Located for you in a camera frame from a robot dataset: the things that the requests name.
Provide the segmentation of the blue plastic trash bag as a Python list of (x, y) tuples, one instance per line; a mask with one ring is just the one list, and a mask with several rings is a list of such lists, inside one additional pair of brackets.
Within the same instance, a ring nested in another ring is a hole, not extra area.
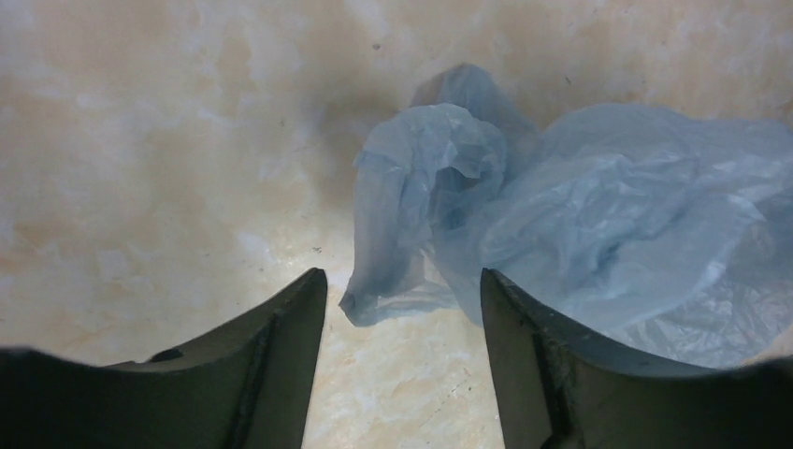
[(637, 349), (723, 368), (792, 352), (792, 133), (600, 103), (539, 129), (476, 65), (423, 84), (356, 158), (356, 326), (483, 320), (480, 276)]

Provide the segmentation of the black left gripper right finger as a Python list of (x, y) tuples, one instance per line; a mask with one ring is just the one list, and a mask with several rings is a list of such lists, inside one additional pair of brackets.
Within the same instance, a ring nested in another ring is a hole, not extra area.
[(708, 369), (612, 340), (493, 269), (483, 330), (509, 448), (788, 448), (792, 361)]

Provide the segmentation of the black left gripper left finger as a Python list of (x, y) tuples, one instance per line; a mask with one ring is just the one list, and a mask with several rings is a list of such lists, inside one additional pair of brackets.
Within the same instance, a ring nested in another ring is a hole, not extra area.
[(143, 362), (96, 367), (1, 351), (5, 448), (298, 448), (324, 328), (327, 278), (274, 297)]

